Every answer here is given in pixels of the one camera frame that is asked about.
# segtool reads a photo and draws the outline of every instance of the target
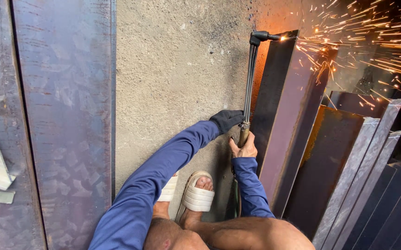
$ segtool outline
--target brass torch handle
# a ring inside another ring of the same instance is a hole
[[[237,143],[237,146],[239,148],[242,148],[245,145],[249,133],[250,133],[250,128],[241,129],[241,132],[239,133],[239,142]]]

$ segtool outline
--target worker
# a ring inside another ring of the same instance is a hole
[[[254,135],[239,149],[229,139],[242,200],[242,217],[201,221],[213,200],[213,180],[204,171],[188,179],[175,223],[168,207],[178,170],[199,149],[244,121],[243,111],[223,110],[166,142],[125,181],[100,219],[89,250],[312,250],[311,242],[287,221],[276,219],[256,175]]]

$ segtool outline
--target sleeve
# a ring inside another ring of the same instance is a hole
[[[268,206],[264,187],[256,175],[256,158],[237,157],[231,159],[231,163],[241,191],[242,217],[275,218]]]
[[[125,181],[100,219],[89,250],[142,250],[162,188],[218,134],[213,122],[200,121],[166,142]]]

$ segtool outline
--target black work glove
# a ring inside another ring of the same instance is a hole
[[[233,126],[245,120],[242,110],[221,110],[219,113],[210,117],[210,122],[214,122],[219,129],[219,135],[225,134]]]

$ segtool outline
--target hand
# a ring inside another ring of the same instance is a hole
[[[245,145],[240,149],[237,147],[236,143],[234,143],[234,139],[230,137],[228,140],[228,144],[231,148],[231,156],[235,157],[256,157],[257,156],[257,149],[254,144],[255,135],[252,132],[249,132],[247,142]]]
[[[210,122],[214,122],[219,129],[219,135],[225,134],[233,126],[245,120],[242,110],[221,110],[219,113],[210,117]]]

